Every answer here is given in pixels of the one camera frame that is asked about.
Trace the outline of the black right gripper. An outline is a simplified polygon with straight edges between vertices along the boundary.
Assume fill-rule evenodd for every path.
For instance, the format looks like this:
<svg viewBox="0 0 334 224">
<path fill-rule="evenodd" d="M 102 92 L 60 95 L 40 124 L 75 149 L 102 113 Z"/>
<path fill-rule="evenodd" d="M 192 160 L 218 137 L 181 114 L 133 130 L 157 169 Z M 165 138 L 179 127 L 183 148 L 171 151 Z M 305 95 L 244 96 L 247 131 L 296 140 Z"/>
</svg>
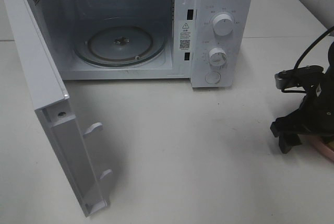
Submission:
<svg viewBox="0 0 334 224">
<path fill-rule="evenodd" d="M 315 135 L 325 140 L 333 137 L 333 68 L 329 67 L 320 82 L 305 94 L 302 103 L 292 113 L 271 123 L 279 148 L 287 154 L 300 145 L 299 135 Z"/>
</svg>

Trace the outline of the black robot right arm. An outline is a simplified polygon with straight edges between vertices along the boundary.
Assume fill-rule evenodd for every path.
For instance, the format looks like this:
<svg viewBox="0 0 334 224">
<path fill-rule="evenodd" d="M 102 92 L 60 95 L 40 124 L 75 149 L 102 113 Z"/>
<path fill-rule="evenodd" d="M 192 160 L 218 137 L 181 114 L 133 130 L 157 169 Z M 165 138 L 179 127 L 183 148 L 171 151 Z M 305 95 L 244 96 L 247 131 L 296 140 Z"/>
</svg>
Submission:
<svg viewBox="0 0 334 224">
<path fill-rule="evenodd" d="M 278 89 L 302 87 L 305 96 L 292 113 L 277 118 L 271 124 L 283 153 L 301 144 L 299 135 L 314 135 L 327 142 L 333 137 L 333 44 L 328 50 L 326 72 L 311 65 L 275 74 Z"/>
</svg>

